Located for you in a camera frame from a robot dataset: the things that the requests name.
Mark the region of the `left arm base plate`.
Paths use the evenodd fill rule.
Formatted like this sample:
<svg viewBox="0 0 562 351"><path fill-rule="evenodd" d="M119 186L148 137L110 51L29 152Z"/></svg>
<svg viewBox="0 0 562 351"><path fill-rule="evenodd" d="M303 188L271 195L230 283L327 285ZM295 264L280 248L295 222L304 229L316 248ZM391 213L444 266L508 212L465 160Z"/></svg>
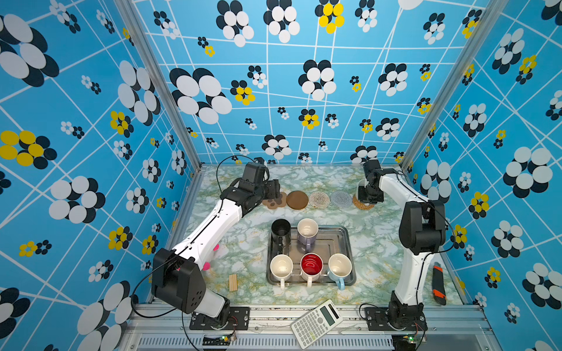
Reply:
<svg viewBox="0 0 562 351"><path fill-rule="evenodd" d="M249 307L226 307L217 317L194 314L190 320L192 331L246 331L250 322Z"/></svg>

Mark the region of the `grey woven round coaster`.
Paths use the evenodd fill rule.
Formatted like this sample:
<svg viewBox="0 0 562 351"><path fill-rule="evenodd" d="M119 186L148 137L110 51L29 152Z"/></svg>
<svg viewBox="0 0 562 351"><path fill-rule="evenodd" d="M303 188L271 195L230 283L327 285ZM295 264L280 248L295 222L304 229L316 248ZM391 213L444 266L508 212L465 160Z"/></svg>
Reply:
<svg viewBox="0 0 562 351"><path fill-rule="evenodd" d="M353 205L353 198L345 191L335 191L330 195L331 203L338 208L347 208Z"/></svg>

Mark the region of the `cork paw print coaster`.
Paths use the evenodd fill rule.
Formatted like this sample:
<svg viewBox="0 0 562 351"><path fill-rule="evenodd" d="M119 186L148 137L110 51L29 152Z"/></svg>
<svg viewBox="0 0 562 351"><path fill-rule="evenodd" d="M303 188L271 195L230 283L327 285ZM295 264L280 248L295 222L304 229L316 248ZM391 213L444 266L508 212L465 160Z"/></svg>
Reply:
<svg viewBox="0 0 562 351"><path fill-rule="evenodd" d="M262 204L270 210L284 208L287 206L286 198L287 194L285 192L281 192L279 197L276 197L275 199L263 200Z"/></svg>

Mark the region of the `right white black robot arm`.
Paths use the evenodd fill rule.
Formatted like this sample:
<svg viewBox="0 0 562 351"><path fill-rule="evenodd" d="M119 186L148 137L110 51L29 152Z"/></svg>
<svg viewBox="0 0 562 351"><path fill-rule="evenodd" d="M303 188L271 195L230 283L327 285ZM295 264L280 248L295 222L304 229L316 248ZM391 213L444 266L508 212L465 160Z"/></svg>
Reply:
<svg viewBox="0 0 562 351"><path fill-rule="evenodd" d="M376 159L362 165L364 184L357 187L358 201L368 205L390 197L402 209L399 240L404 249L401 274L388 307L389 324L405 329L424 327L423 287L433 256L446 239L444 204L430 200L407 184L395 169L384 169Z"/></svg>

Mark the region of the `tan wicker round coaster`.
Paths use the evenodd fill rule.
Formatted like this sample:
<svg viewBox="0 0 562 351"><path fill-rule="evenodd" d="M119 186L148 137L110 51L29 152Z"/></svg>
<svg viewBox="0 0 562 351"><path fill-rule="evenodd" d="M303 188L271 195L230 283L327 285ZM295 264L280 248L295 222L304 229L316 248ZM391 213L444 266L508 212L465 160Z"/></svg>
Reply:
<svg viewBox="0 0 562 351"><path fill-rule="evenodd" d="M356 206L358 209L363 210L363 211L368 211L368 210L374 208L373 204L365 204L365 203L362 203L361 201L359 201L356 195L354 195L352 197L352 202L353 202L354 206Z"/></svg>

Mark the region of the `brown wooden round coaster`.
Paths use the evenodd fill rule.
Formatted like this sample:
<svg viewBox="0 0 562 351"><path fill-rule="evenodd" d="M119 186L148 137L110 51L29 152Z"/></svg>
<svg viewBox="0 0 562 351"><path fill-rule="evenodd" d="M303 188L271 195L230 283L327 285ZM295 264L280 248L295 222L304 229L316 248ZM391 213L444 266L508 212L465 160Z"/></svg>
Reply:
<svg viewBox="0 0 562 351"><path fill-rule="evenodd" d="M292 191L286 197L287 205L294 210L305 209L309 203L309 197L303 191Z"/></svg>

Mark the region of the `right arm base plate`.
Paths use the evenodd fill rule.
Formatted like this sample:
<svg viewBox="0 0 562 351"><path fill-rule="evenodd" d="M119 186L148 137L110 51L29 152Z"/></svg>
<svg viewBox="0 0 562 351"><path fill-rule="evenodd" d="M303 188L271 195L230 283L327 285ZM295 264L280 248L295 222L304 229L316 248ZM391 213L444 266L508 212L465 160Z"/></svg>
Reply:
<svg viewBox="0 0 562 351"><path fill-rule="evenodd" d="M366 307L363 309L369 331L409 332L427 331L427 318L420 311L392 311L388 308Z"/></svg>

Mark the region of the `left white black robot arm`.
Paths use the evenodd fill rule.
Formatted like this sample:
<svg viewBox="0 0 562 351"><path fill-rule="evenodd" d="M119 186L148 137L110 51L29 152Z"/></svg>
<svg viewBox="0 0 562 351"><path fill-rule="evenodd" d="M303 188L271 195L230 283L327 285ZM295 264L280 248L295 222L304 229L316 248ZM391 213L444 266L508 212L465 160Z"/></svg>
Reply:
<svg viewBox="0 0 562 351"><path fill-rule="evenodd" d="M186 314L202 314L218 326L229 319L230 301L209 290L202 270L212 260L220 240L244 216L280 195L279 181L259 162L245 165L241 177L221 191L206 219L172 250L154 256L152 295Z"/></svg>

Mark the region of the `multicolour woven round coaster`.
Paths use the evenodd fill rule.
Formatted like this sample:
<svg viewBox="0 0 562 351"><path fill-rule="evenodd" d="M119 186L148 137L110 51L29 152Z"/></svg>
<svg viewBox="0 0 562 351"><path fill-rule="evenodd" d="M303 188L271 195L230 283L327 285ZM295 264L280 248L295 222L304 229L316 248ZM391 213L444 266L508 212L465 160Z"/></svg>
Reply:
<svg viewBox="0 0 562 351"><path fill-rule="evenodd" d="M309 196L309 204L315 209L326 209L331 202L328 194L324 192L313 192Z"/></svg>

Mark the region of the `cream mug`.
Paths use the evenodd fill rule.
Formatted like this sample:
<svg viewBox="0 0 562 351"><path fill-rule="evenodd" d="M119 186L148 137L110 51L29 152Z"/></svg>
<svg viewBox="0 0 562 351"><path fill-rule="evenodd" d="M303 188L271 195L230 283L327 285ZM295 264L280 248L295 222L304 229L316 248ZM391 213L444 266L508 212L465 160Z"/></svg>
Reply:
<svg viewBox="0 0 562 351"><path fill-rule="evenodd" d="M274 278L280 283L282 290L285 289L285 283L291 278L293 268L293 260L285 254L278 254L272 258L269 269Z"/></svg>

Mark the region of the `light blue handled mug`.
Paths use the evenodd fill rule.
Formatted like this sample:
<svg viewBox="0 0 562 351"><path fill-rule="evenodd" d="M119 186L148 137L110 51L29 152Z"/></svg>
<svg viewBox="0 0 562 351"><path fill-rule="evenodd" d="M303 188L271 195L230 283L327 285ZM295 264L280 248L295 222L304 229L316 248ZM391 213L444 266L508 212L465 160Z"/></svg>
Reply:
<svg viewBox="0 0 562 351"><path fill-rule="evenodd" d="M339 290L345 289L345 278L353 269L350 258L344 254L333 254L328 262L328 277L334 282Z"/></svg>

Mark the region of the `black metal cup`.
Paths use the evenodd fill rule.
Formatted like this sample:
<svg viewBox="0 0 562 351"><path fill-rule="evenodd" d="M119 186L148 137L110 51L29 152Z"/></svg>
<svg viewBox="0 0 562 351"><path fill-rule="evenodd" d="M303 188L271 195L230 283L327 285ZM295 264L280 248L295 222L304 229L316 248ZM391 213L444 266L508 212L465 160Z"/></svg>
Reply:
<svg viewBox="0 0 562 351"><path fill-rule="evenodd" d="M287 219L276 219L271 226L273 253L282 254L291 244L291 223Z"/></svg>

